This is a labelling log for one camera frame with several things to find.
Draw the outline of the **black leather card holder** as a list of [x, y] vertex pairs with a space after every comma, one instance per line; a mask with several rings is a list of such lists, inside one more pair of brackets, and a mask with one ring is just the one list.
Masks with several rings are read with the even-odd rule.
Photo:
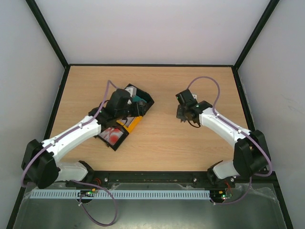
[[186, 121], [189, 121], [189, 119], [185, 116], [184, 110], [180, 104], [177, 106], [176, 118], [179, 119], [180, 122], [184, 122], [184, 123]]

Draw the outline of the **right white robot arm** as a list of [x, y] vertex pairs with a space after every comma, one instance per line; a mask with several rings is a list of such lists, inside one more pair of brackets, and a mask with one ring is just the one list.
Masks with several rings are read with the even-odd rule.
[[228, 177], [250, 178], [263, 176], [262, 169], [271, 166], [271, 158], [264, 134], [250, 131], [223, 115], [207, 101], [197, 102], [189, 89], [176, 95], [179, 102], [176, 117], [182, 122], [205, 126], [222, 137], [234, 150], [232, 160], [220, 161], [207, 170], [208, 182], [213, 187], [220, 186]]

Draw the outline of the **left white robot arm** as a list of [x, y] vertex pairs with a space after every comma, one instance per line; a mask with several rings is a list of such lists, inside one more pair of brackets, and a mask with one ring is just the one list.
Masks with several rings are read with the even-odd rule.
[[80, 122], [61, 134], [42, 142], [30, 141], [21, 164], [22, 177], [27, 177], [40, 189], [57, 181], [89, 181], [92, 173], [87, 163], [64, 163], [61, 159], [87, 139], [107, 129], [125, 131], [126, 126], [119, 121], [143, 117], [153, 103], [148, 93], [132, 85], [117, 89], [109, 100], [101, 102], [99, 107], [93, 108]]

